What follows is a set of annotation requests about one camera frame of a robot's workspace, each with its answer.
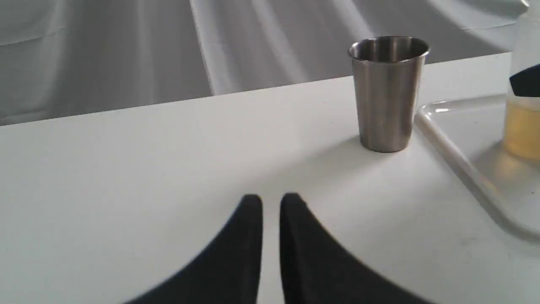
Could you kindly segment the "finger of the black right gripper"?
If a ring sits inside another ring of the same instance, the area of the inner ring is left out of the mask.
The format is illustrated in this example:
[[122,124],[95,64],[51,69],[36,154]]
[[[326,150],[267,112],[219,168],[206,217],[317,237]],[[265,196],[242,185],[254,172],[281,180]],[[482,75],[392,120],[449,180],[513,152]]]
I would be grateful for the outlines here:
[[512,92],[519,98],[539,98],[540,97],[540,65],[519,71],[509,77]]

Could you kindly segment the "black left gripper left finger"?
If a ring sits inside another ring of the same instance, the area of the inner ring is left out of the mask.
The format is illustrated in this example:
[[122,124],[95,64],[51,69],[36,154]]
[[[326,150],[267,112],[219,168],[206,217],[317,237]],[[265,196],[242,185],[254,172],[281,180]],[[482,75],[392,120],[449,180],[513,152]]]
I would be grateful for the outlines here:
[[181,271],[132,304],[255,304],[262,265],[263,206],[245,195],[226,225]]

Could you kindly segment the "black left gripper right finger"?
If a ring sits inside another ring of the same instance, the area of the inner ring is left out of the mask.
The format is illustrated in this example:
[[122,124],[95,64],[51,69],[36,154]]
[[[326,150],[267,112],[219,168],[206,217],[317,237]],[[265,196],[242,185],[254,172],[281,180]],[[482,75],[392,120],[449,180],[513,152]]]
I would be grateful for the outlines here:
[[280,271],[286,304],[425,304],[337,242],[297,193],[280,206]]

